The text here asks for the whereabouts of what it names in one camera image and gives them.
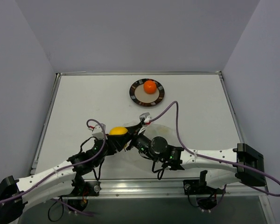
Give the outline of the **clear printed plastic bag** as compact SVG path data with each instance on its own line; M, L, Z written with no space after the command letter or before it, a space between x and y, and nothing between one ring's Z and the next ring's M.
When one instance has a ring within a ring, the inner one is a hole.
M145 160L151 161L152 173L163 175L165 170L184 170L181 155L184 149L178 143L174 129L151 124L128 142L125 151L135 150Z

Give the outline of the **yellow fake lemon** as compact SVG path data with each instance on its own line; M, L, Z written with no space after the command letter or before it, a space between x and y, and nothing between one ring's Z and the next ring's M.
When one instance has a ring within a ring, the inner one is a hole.
M127 128L118 126L110 130L109 135L124 135L128 132Z

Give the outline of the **orange fake persimmon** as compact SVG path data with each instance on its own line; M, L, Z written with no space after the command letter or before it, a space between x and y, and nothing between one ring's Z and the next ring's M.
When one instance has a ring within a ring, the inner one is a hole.
M144 84L143 84L143 89L144 92L147 94L154 94L157 90L157 86L156 83L152 80L147 80Z

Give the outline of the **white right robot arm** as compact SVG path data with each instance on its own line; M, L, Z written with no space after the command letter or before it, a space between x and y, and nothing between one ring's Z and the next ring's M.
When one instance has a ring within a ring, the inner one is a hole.
M251 187L264 187L263 156L246 144L221 150L186 149L173 129L158 124L115 127L107 135L110 149L136 149L151 161L153 173L161 179L165 170L200 170L199 185L218 189L240 182Z

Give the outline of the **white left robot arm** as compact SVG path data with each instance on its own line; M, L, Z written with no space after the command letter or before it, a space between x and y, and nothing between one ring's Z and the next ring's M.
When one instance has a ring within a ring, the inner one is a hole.
M0 183L0 224L9 224L26 210L60 196L81 196L88 184L83 176L100 166L105 157L116 153L108 140L95 140L91 149L28 177L12 175Z

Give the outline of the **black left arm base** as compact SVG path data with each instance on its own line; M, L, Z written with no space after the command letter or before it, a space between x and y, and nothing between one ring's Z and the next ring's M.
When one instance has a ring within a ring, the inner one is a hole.
M99 192L101 190L101 182L99 181L100 176L94 174L95 179L93 181L85 182L81 178L79 181L74 181L74 189L67 196L60 196L58 199L52 199L54 203L49 207L48 210L48 219L51 222L58 222L63 215L65 214L65 210L69 214L83 215L86 217L93 217L97 213L91 211L85 211L88 205L89 196L99 196ZM61 215L57 219L52 219L50 216L51 210L55 205L61 205Z

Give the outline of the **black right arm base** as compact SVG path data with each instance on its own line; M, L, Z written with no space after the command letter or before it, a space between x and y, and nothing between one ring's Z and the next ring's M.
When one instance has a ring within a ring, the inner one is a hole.
M227 185L222 189L207 186L207 170L201 171L199 179L183 180L184 194L188 202L194 208L198 208L202 213L211 213L222 201L226 193Z

